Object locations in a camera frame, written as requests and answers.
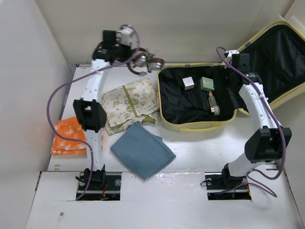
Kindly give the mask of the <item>orange patterned cloth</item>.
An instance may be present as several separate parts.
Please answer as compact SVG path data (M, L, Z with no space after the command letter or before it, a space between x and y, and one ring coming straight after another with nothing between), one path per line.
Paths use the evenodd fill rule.
M73 138L85 141L85 133L78 123L76 117L70 117L68 119L59 120L54 125L55 130L65 138ZM62 156L62 155L75 155L75 154L86 154L86 145L84 143L64 140L57 135L54 135L51 155Z

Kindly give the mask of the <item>clear gold pump bottle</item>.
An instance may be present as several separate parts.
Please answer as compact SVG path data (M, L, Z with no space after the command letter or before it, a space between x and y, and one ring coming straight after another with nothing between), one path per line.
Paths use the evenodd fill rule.
M215 107L217 106L217 104L216 104L215 97L213 96L212 92L208 92L208 101L210 104L211 112L214 113Z

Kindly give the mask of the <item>gold lid cosmetic jar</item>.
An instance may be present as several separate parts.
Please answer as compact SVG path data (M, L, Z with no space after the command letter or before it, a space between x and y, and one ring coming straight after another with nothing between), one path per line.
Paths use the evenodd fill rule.
M218 116L220 114L220 108L218 105L210 107L211 113L214 116Z

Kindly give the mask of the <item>blue denim cloth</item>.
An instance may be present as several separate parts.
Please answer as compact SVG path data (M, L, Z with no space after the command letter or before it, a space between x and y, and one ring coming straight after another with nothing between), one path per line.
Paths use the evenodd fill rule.
M176 158L161 137L151 134L138 123L132 124L110 150L142 180L155 175Z

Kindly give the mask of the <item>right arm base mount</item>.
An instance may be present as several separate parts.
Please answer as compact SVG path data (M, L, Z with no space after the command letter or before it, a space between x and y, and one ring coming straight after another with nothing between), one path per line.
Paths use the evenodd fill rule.
M246 176L232 177L227 168L221 172L205 172L200 183L207 190L208 200L251 200Z

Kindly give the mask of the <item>white cosmetic box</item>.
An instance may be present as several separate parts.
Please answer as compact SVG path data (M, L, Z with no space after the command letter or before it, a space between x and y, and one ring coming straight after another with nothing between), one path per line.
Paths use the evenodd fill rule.
M185 90L190 90L194 88L194 81L192 77L186 77L182 79Z

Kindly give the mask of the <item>green cosmetic box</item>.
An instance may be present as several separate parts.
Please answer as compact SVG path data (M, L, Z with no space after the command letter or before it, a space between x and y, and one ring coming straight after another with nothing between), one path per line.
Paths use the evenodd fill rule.
M201 90L212 92L214 90L214 81L213 79L202 77L200 79Z

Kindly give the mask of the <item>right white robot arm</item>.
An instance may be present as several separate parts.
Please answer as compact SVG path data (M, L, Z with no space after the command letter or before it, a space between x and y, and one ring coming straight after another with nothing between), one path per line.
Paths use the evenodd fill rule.
M225 68L232 70L229 80L239 87L254 127L254 134L244 145L244 153L228 163L220 176L221 184L231 188L238 178L255 171L264 163L281 160L278 173L281 174L286 159L286 148L292 137L290 128L284 128L275 117L264 94L264 87L258 73L251 71L250 55L238 50L224 50L220 58Z

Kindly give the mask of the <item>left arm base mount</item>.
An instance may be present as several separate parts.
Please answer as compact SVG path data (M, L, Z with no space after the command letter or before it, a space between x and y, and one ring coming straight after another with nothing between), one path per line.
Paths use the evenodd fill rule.
M105 167L102 170L93 172L89 186L90 171L85 169L84 172L76 176L78 181L76 200L86 201L119 201L121 195L122 173L106 172Z

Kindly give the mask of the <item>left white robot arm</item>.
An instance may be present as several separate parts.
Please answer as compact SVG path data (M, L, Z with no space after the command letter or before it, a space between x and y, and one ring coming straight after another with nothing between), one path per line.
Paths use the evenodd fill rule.
M77 120L88 144L88 165L80 181L85 184L90 182L95 189L106 185L101 137L107 114L100 103L102 87L110 68L119 63L125 64L132 56L130 39L135 34L134 29L129 27L123 27L119 31L102 32L102 42L92 54L91 75L85 90L80 99L73 102Z

